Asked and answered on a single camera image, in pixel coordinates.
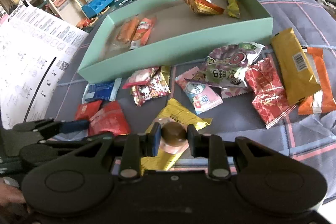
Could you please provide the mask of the person's left hand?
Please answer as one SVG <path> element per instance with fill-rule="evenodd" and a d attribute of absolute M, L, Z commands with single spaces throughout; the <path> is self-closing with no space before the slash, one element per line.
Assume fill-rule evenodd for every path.
<path fill-rule="evenodd" d="M 1 178 L 0 183 L 0 204 L 5 207 L 9 203 L 18 203 L 23 204 L 26 202 L 25 198 L 21 190 L 11 185 L 8 185 L 4 182 L 3 178 Z"/>

